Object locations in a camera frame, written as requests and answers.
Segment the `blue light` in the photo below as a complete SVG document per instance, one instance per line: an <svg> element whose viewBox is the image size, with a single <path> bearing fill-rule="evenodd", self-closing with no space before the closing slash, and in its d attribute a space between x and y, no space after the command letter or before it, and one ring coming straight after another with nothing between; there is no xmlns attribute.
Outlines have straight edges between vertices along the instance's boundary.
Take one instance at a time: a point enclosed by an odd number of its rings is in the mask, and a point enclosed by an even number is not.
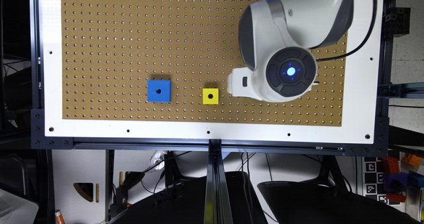
<svg viewBox="0 0 424 224"><path fill-rule="evenodd" d="M289 68L287 69L287 75L292 76L296 73L296 69L295 68Z"/></svg>

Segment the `floor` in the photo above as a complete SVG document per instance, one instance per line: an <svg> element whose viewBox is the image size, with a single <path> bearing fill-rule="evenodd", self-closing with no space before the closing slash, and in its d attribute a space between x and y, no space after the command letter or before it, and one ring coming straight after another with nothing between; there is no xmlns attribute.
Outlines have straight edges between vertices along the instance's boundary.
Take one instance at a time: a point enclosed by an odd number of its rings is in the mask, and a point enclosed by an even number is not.
<svg viewBox="0 0 424 224"><path fill-rule="evenodd" d="M397 0L396 7L411 8L410 34L394 39L393 84L424 82L424 0ZM392 105L424 106L424 100L396 99ZM390 124L424 133L424 109L390 107Z"/></svg>

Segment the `wire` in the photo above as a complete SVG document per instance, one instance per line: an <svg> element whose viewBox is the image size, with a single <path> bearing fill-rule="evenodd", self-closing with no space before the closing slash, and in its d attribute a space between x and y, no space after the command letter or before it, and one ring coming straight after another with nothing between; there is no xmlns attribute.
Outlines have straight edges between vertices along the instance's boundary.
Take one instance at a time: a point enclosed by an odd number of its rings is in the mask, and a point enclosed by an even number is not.
<svg viewBox="0 0 424 224"><path fill-rule="evenodd" d="M250 183L249 153L246 153L246 155L247 155L247 175L248 175L248 179ZM250 210L253 210L252 192L250 190L250 185L248 188L248 192L249 192L249 200L250 200Z"/></svg>
<svg viewBox="0 0 424 224"><path fill-rule="evenodd" d="M242 162L242 165L247 163L247 159L243 160L244 162Z"/></svg>
<svg viewBox="0 0 424 224"><path fill-rule="evenodd" d="M346 58L347 56L350 56L352 54L354 54L355 52L358 52L358 50L360 50L365 44L366 42L368 42L368 39L371 36L371 33L374 29L374 25L376 23L376 17L377 17L377 0L372 0L372 19L371 19L371 23L370 23L370 28L368 29L368 32L366 33L366 36L364 38L364 40L361 42L361 44L359 44L358 47L356 47L354 50L340 55L340 56L335 56L332 58L322 58L322 59L317 59L317 62L324 62L324 61L330 61L330 60L336 60L336 59L340 59L340 58Z"/></svg>
<svg viewBox="0 0 424 224"><path fill-rule="evenodd" d="M315 160L315 161L317 161L317 162L321 163L321 165L324 165L324 166L326 166L327 168L331 169L331 171L332 171L332 172L335 172L336 174L338 174L338 175L342 176L342 178L346 181L347 185L349 186L349 190L350 190L350 192L352 192L352 186L350 185L349 180L347 180L347 178L346 178L343 174L341 174L340 172L336 171L334 168L331 168L330 166L328 166L328 165L324 164L323 162L319 161L319 160L318 160L318 159L316 159L316 158L312 158L312 157L310 157L310 156L308 156L308 155L305 155L305 154L302 154L302 155L303 155L304 157L310 158L310 159L312 159L312 160Z"/></svg>
<svg viewBox="0 0 424 224"><path fill-rule="evenodd" d="M401 107L401 108L424 108L424 107L415 107L410 105L389 105L389 107Z"/></svg>
<svg viewBox="0 0 424 224"><path fill-rule="evenodd" d="M140 180L140 183L141 183L141 185L144 187L144 189L145 189L146 191L150 192L151 194L154 194L154 192L152 192L152 191L148 190L148 189L146 188L146 186L144 186L144 184L143 184L143 180Z"/></svg>
<svg viewBox="0 0 424 224"><path fill-rule="evenodd" d="M179 155L175 155L175 156L173 156L173 157L171 157L171 158L167 158L166 160L170 160L170 159L173 159L173 158L177 158L177 157L180 157L180 156L182 156L182 155L188 154L188 153L190 153L190 152L191 152L191 151L187 151L187 152L181 153L181 154L179 154ZM159 163L157 163L157 164L155 164L155 165L153 165L153 166L151 166L151 167L147 168L147 169L146 169L145 171L143 171L143 172L145 173L145 172L149 172L149 171L151 171L152 169L154 169L155 167L157 167L157 165L161 164L163 161L165 161L165 160L162 160L162 161L160 161Z"/></svg>
<svg viewBox="0 0 424 224"><path fill-rule="evenodd" d="M318 161L320 162L320 163L322 163L322 161L321 161L321 159L319 158L319 155L317 154L317 158L318 158ZM334 181L334 178L331 176L331 175L329 175L329 178L336 184L336 181Z"/></svg>
<svg viewBox="0 0 424 224"><path fill-rule="evenodd" d="M243 163L243 152L241 153L241 162ZM246 204L247 204L247 211L249 213L249 217L250 217L250 224L253 224L253 218L252 218L252 211L250 210L250 205L249 205L249 201L247 200L247 193L246 193L246 177L244 176L244 169L243 169L243 165L241 166L241 172L242 172L242 176L243 176L243 192L244 192L244 199L246 200Z"/></svg>
<svg viewBox="0 0 424 224"><path fill-rule="evenodd" d="M266 211L264 211L265 215L267 215L268 217L270 217L271 220L275 221L276 223L278 223L277 220L275 220L274 218L271 217L270 214L268 214Z"/></svg>
<svg viewBox="0 0 424 224"><path fill-rule="evenodd" d="M358 194L358 157L355 157L355 189Z"/></svg>
<svg viewBox="0 0 424 224"><path fill-rule="evenodd" d="M154 195L154 197L156 198L156 195L155 195L155 193L156 193L156 188L158 187L158 184L159 184L159 182L162 180L162 178L163 178L163 176L161 175L160 177L159 177L159 180L158 180L158 182L156 183L156 185L154 186L154 189L153 189L153 195Z"/></svg>
<svg viewBox="0 0 424 224"><path fill-rule="evenodd" d="M271 177L271 182L272 182L272 174L271 174L270 161L268 160L268 154L267 153L265 153L265 157L266 157L266 162L268 163L268 171L270 171L270 177Z"/></svg>

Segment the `blue block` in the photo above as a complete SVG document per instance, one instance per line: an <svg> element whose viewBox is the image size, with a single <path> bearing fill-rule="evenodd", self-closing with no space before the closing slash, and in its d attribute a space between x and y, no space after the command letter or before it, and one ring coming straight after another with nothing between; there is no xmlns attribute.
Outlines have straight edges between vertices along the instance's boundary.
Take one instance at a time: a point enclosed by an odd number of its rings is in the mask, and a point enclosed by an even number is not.
<svg viewBox="0 0 424 224"><path fill-rule="evenodd" d="M384 190L386 192L406 192L408 174L384 174Z"/></svg>
<svg viewBox="0 0 424 224"><path fill-rule="evenodd" d="M408 177L408 185L414 187L424 187L424 176L419 174L410 174Z"/></svg>
<svg viewBox="0 0 424 224"><path fill-rule="evenodd" d="M147 102L171 102L171 81L148 80Z"/></svg>

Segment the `white frame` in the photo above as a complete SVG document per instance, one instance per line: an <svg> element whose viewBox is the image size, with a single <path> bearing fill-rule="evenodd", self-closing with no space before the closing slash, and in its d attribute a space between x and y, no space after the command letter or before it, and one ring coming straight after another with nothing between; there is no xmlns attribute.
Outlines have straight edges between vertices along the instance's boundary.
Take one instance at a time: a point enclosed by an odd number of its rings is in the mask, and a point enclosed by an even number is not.
<svg viewBox="0 0 424 224"><path fill-rule="evenodd" d="M376 24L368 42L361 50L346 59L341 127L63 119L62 66L60 65L62 61L61 2L60 0L39 1L40 41L44 64L45 135L47 137L233 139L362 144L374 142L383 0L378 0ZM354 20L348 31L347 51L356 48L365 37L371 20L371 10L372 0L354 0ZM54 131L50 132L50 127L54 127Z"/></svg>

